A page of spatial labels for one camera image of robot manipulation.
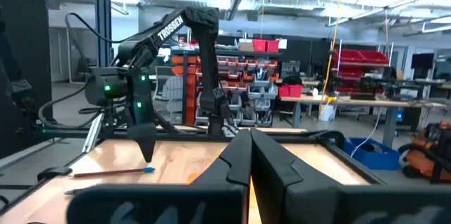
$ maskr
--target black panel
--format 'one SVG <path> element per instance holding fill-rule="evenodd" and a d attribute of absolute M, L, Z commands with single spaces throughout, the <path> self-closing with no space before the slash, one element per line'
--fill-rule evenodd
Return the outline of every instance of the black panel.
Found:
<path fill-rule="evenodd" d="M 13 57 L 23 77 L 38 93 L 40 104 L 51 100 L 51 71 L 49 51 L 49 17 L 43 0 L 0 0 L 6 23 L 6 34 Z M 5 95 L 6 79 L 0 73 L 0 158 L 16 153 L 44 139 L 16 134 L 24 126 L 22 112 Z M 51 117 L 51 109 L 45 116 Z"/>

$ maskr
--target blue bin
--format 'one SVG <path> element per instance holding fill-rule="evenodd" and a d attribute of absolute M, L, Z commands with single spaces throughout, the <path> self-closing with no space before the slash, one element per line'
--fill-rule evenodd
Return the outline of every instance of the blue bin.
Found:
<path fill-rule="evenodd" d="M 345 152 L 351 155 L 352 151 L 365 139 L 349 138 L 345 141 Z M 352 158 L 358 160 L 371 170 L 398 170 L 400 168 L 400 153 L 387 147 L 374 139 L 368 139 L 367 143 L 378 145 L 383 153 L 368 152 L 358 148 Z"/>

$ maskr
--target shelving unit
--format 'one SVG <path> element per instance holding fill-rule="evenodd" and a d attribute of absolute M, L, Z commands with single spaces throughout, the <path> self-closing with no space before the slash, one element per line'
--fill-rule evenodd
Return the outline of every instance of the shelving unit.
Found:
<path fill-rule="evenodd" d="M 356 82 L 364 76 L 365 70 L 376 70 L 390 65 L 390 59 L 379 51 L 341 49 L 341 42 L 332 59 L 332 72 L 340 76 L 344 83 L 344 86 L 337 87 L 337 91 L 348 94 L 360 92 Z"/>
<path fill-rule="evenodd" d="M 175 64 L 173 72 L 176 75 L 187 76 L 185 123 L 205 124 L 208 118 L 199 108 L 203 76 L 199 50 L 173 49 L 172 54 L 171 60 Z M 234 113 L 235 122 L 245 126 L 271 126 L 269 121 L 272 122 L 272 115 L 263 121 L 257 118 L 263 118 L 271 110 L 272 100 L 277 96 L 278 88 L 274 82 L 278 79 L 278 59 L 281 54 L 217 49 L 216 55 L 221 85 L 227 95 L 233 96 L 230 110 Z M 255 72 L 260 69 L 268 73 L 267 80 L 256 80 Z M 253 103 L 253 113 L 246 116 L 241 109 L 241 96 L 242 93 L 249 93 L 251 90 L 257 94 L 248 95 L 250 102 Z"/>

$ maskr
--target orange machine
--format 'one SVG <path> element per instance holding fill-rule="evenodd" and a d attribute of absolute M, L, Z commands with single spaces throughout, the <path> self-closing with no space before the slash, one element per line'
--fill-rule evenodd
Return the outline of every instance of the orange machine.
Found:
<path fill-rule="evenodd" d="M 440 176 L 435 178 L 440 182 L 451 182 L 451 156 L 449 151 L 451 139 L 443 135 L 451 129 L 451 122 L 441 122 L 440 124 L 430 124 L 422 130 L 420 135 L 412 138 L 412 143 L 400 147 L 400 151 L 407 152 L 404 159 L 408 165 L 402 169 L 402 172 L 408 178 L 427 177 L 433 182 L 433 169 L 435 163 L 439 163 L 443 169 Z"/>

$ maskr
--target wooden table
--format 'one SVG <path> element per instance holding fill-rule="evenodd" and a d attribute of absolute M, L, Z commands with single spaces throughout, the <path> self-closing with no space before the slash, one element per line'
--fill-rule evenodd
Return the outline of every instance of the wooden table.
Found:
<path fill-rule="evenodd" d="M 286 129 L 262 128 L 264 131 Z M 1 224 L 22 224 L 33 221 L 46 224 L 66 223 L 66 208 L 70 197 L 63 193 L 101 183 L 165 183 L 186 184 L 189 176 L 203 172 L 227 146 L 226 143 L 157 142 L 151 163 L 145 163 L 134 141 L 109 139 L 75 162 L 74 173 L 154 167 L 152 174 L 111 175 L 102 178 L 74 179 L 57 177 L 48 181 L 36 192 L 0 216 Z M 369 183 L 347 167 L 321 145 L 284 144 L 286 149 L 322 173 L 346 185 Z M 249 223 L 260 223 L 259 210 L 252 189 L 249 206 Z"/>
<path fill-rule="evenodd" d="M 302 95 L 301 97 L 281 97 L 282 101 L 296 102 L 295 113 L 293 114 L 293 127 L 298 128 L 301 117 L 301 105 L 300 104 L 326 104 L 327 101 L 321 101 L 321 97 L 315 98 L 313 96 Z M 433 102 L 415 102 L 415 101 L 390 101 L 386 99 L 376 100 L 353 100 L 350 97 L 338 97 L 336 101 L 331 102 L 336 105 L 349 105 L 349 106 L 372 106 L 372 107 L 385 107 L 387 113 L 385 115 L 385 125 L 382 143 L 388 147 L 392 147 L 393 140 L 395 138 L 396 130 L 396 114 L 399 107 L 417 107 L 417 108 L 446 108 L 445 104 L 433 103 Z"/>

